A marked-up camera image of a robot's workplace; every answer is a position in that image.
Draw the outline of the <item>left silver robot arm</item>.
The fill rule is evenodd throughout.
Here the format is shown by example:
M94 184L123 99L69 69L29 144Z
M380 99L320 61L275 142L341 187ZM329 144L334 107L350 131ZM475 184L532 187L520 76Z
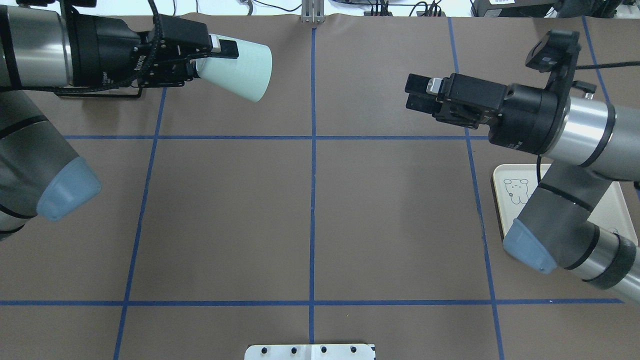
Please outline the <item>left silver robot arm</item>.
M151 29L119 17L86 14L94 0L20 0L1 7L1 239L35 218L55 222L101 193L102 183L34 101L107 97L122 88L182 87L196 62L238 60L240 42L201 22L161 14Z

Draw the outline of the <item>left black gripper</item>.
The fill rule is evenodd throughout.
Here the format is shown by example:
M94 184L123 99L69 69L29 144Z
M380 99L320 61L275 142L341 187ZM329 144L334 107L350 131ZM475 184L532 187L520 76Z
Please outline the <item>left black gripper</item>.
M139 88L183 87L194 80L193 59L238 59L235 39L209 34L204 23L160 14L160 30L135 31L125 20L66 14L70 41L70 84L98 88L133 76Z

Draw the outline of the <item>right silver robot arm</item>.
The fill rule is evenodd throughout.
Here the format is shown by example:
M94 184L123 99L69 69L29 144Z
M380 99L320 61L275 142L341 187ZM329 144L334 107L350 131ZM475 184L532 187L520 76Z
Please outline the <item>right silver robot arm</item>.
M508 254L639 303L639 246L589 221L614 182L639 180L638 108L460 73L411 73L404 90L407 109L450 125L487 125L490 143L551 159L503 236Z

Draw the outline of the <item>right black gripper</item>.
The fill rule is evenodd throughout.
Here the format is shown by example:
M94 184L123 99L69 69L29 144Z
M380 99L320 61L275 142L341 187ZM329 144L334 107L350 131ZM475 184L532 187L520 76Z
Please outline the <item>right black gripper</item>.
M533 155L550 149L569 100L548 89L461 73L444 78L409 73L405 93L406 109L463 128L486 125L491 144Z

